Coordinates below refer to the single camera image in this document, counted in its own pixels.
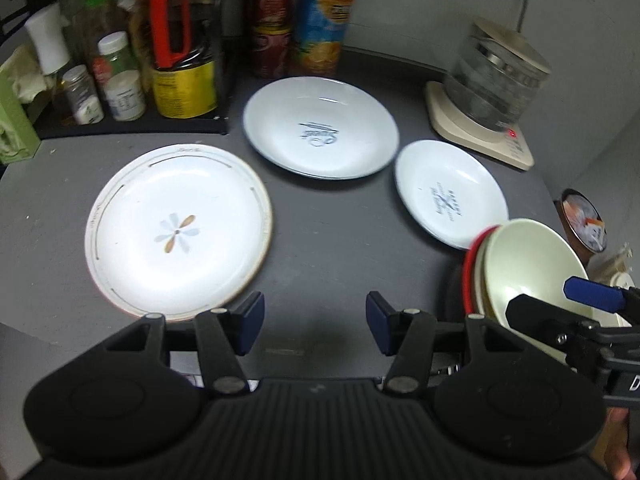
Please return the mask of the person's right hand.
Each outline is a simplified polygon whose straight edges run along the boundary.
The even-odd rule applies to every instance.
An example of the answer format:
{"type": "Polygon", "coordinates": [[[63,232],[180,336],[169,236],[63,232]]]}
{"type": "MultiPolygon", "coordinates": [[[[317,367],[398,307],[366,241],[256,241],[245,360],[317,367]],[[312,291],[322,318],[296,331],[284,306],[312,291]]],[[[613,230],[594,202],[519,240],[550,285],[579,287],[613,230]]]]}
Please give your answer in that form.
{"type": "Polygon", "coordinates": [[[635,479],[628,444],[628,410],[609,408],[602,434],[604,451],[602,460],[605,469],[616,480],[635,479]]]}

